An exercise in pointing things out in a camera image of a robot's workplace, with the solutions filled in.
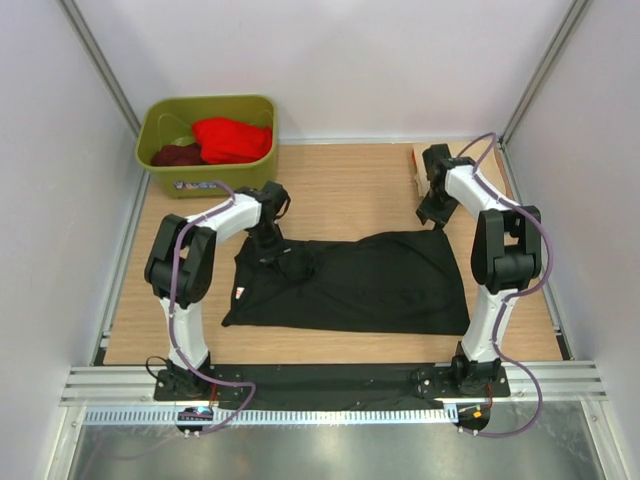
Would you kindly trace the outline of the black t shirt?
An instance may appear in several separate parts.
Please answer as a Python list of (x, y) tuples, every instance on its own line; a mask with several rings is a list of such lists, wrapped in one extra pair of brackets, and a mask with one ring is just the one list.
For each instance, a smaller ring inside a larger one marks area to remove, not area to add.
[(383, 232), (357, 241), (289, 241), (260, 261), (252, 240), (235, 257), (222, 324), (461, 336), (464, 286), (441, 230)]

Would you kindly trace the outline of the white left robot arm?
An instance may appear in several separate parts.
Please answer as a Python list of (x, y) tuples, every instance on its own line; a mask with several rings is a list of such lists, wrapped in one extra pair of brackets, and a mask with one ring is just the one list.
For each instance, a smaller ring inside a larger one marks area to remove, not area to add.
[(202, 300), (213, 282), (216, 248), (245, 231), (260, 264), (268, 265), (290, 251), (278, 225), (290, 204), (282, 185), (269, 181), (260, 189), (236, 191), (220, 181), (214, 185), (229, 198), (188, 217), (165, 216), (144, 269), (167, 322), (170, 350), (165, 372), (191, 400), (204, 398), (214, 385), (255, 391), (252, 382), (216, 380), (210, 370)]

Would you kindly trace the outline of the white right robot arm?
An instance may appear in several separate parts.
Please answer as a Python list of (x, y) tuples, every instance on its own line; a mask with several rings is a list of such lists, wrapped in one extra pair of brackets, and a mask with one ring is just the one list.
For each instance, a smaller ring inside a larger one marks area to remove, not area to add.
[(509, 200), (469, 157), (433, 144), (414, 156), (422, 201), (416, 215), (442, 229), (457, 207), (475, 220), (471, 271), (478, 285), (470, 326), (457, 346), (448, 380), (464, 396), (499, 381), (499, 350), (515, 303), (542, 269), (540, 212)]

